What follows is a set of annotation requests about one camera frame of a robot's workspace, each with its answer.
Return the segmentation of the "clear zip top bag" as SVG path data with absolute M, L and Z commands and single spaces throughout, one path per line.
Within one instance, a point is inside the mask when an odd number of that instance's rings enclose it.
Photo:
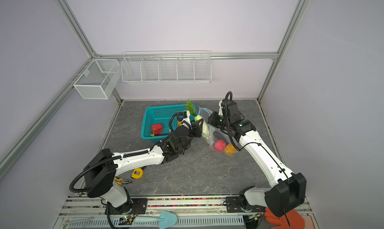
M 230 142 L 227 135 L 208 124 L 208 118 L 213 112 L 207 108 L 200 107 L 197 120 L 204 120 L 202 128 L 202 138 L 206 141 L 209 148 L 218 153 L 224 153 L 227 156 L 233 156 L 237 150 Z

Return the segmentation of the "pink dragon fruit toy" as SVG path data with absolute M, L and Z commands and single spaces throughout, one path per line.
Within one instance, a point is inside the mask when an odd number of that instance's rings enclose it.
M 222 152 L 226 148 L 227 144 L 223 140 L 218 140 L 214 144 L 214 148 L 218 152 Z

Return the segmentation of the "red pepper toy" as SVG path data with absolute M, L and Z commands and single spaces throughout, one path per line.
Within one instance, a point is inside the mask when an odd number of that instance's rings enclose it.
M 162 124 L 154 124 L 151 126 L 153 135 L 159 135 L 163 132 L 164 128 Z

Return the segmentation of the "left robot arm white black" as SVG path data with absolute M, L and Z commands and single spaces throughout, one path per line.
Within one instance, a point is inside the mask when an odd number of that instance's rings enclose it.
M 112 153 L 109 149 L 101 150 L 77 175 L 69 185 L 72 193 L 86 193 L 88 198 L 101 198 L 108 207 L 118 209 L 122 206 L 132 207 L 133 201 L 128 190 L 115 180 L 128 171 L 169 163 L 184 155 L 194 138 L 203 134 L 204 119 L 196 117 L 190 121 L 187 111 L 175 113 L 182 126 L 166 136 L 163 141 L 153 144 L 148 149 L 129 153 Z

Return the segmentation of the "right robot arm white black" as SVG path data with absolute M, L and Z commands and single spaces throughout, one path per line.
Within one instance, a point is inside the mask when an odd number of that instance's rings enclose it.
M 307 180 L 295 174 L 265 144 L 256 127 L 239 111 L 233 93 L 227 92 L 208 124 L 229 137 L 234 148 L 247 151 L 265 174 L 269 188 L 248 187 L 239 194 L 244 210 L 254 206 L 269 209 L 275 216 L 286 216 L 305 202 Z

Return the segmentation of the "orange gloved hand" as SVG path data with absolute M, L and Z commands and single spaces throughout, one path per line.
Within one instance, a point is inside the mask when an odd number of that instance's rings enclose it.
M 269 208 L 265 209 L 265 219 L 271 225 L 272 229 L 304 229 L 305 220 L 295 210 L 292 210 L 282 217 L 275 216 Z

